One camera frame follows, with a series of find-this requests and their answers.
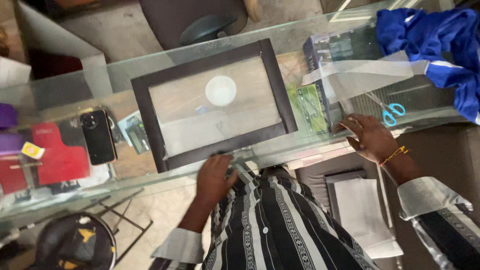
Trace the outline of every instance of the transparent tape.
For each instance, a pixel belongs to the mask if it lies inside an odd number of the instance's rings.
[[[379,60],[335,61],[304,75],[302,84],[322,79],[327,98],[335,103],[425,74],[428,63],[410,62],[404,51]]]

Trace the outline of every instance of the white circle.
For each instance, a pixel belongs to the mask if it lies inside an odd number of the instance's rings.
[[[207,83],[205,94],[213,105],[223,107],[235,98],[237,85],[230,77],[215,76]]]

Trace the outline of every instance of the striped shirt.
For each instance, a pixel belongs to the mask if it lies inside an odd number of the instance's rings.
[[[239,178],[211,212],[205,259],[201,234],[177,228],[152,254],[151,270],[193,269],[199,263],[207,270],[379,269],[311,190],[286,171],[262,177],[240,171]],[[439,265],[468,269],[480,263],[480,230],[465,215],[468,201],[432,177],[407,182],[398,194],[403,218]]]

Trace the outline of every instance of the shirt cuff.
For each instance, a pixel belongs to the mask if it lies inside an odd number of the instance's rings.
[[[400,217],[410,220],[455,204],[472,204],[434,177],[421,177],[402,184],[397,189],[403,212]]]
[[[202,263],[204,257],[202,234],[175,228],[165,242],[153,252],[152,257],[191,264]]]

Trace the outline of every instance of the glass counter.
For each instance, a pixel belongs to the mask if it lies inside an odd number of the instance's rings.
[[[33,210],[48,207],[71,208],[72,202],[90,200],[107,194],[121,193],[162,181],[176,181],[181,177],[194,175],[203,161],[192,163],[168,172],[157,173],[155,162],[148,147],[136,145],[125,130],[133,122],[141,124],[138,105],[130,80],[145,74],[163,70],[175,65],[203,58],[226,50],[246,45],[260,39],[269,38],[272,42],[282,77],[289,93],[299,131],[267,140],[234,151],[234,163],[254,162],[258,168],[286,164],[295,168],[294,163],[304,158],[328,159],[352,152],[345,137],[348,131],[332,133],[332,129],[312,132],[304,123],[302,108],[298,105],[297,89],[302,87],[303,75],[308,72],[308,65],[302,49],[310,36],[327,38],[330,52],[338,51],[334,47],[341,40],[342,33],[347,33],[351,48],[356,53],[355,59],[368,60],[372,57],[365,49],[366,43],[376,46],[375,35],[360,32],[359,27],[374,27],[377,10],[398,7],[423,7],[428,11],[441,10],[443,1],[389,0],[349,9],[333,14],[277,25],[232,37],[203,42],[187,47],[172,49],[107,66],[89,68],[80,72],[60,75],[48,79],[32,81],[26,85],[0,89],[0,102],[12,104],[19,112],[19,125],[15,132],[32,136],[39,132],[45,123],[56,123],[61,130],[62,140],[71,146],[85,147],[82,129],[76,119],[82,113],[103,109],[108,112],[113,128],[115,148],[118,158],[108,165],[88,166],[94,179],[87,184],[79,184],[78,179],[57,183],[56,189],[48,179],[38,180],[38,168],[25,166],[24,158],[19,163],[25,181],[20,191],[5,194],[0,211],[0,219],[9,219],[13,215],[26,214]],[[465,121],[453,108],[453,89],[437,89],[424,76],[377,89],[374,93],[384,102],[401,102],[407,111],[397,118],[397,124],[391,129],[394,134],[428,128],[435,125]],[[368,115],[381,115],[380,106],[365,95],[350,98],[347,104],[331,104],[329,113],[332,119],[340,119],[348,112]],[[173,184],[178,187],[193,184],[184,179]]]

